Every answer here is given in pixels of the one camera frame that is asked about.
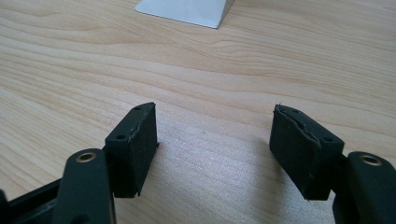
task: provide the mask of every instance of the wood grain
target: wood grain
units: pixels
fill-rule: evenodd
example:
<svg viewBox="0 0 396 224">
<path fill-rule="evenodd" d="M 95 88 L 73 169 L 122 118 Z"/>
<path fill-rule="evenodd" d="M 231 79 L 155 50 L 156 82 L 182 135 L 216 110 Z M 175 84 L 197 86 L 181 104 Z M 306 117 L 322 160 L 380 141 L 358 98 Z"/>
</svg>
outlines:
<svg viewBox="0 0 396 224">
<path fill-rule="evenodd" d="M 237 0 L 218 30 L 132 1 L 0 0 L 0 187 L 60 178 L 135 105 L 161 146 L 119 223 L 334 223 L 272 157 L 275 104 L 396 166 L 396 2 Z"/>
</svg>

